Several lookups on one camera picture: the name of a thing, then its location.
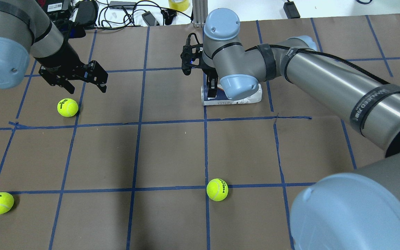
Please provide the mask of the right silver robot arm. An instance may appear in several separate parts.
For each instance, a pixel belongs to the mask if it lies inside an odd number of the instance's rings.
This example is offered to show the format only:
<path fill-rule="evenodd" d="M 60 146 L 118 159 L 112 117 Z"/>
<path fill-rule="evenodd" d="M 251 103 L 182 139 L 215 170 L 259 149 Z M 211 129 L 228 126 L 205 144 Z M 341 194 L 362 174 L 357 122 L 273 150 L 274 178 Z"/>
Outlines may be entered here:
<path fill-rule="evenodd" d="M 290 211 L 296 250 L 400 250 L 400 86 L 345 59 L 319 52 L 307 35 L 243 49 L 240 20 L 227 8 L 211 11 L 203 42 L 187 37 L 180 55 L 185 75 L 200 68 L 212 97 L 221 84 L 232 101 L 283 77 L 349 122 L 384 150 L 385 158 L 328 176 L 302 190 Z"/>

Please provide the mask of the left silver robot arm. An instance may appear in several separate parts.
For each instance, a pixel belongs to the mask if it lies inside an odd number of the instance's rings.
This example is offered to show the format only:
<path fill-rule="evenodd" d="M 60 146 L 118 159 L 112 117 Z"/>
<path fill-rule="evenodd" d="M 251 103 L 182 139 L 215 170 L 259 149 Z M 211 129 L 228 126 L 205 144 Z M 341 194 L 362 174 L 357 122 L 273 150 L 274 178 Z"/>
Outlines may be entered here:
<path fill-rule="evenodd" d="M 30 57 L 50 86 L 73 94 L 71 80 L 81 80 L 107 90 L 108 73 L 95 60 L 84 64 L 36 1 L 0 0 L 0 89 L 21 83 Z"/>

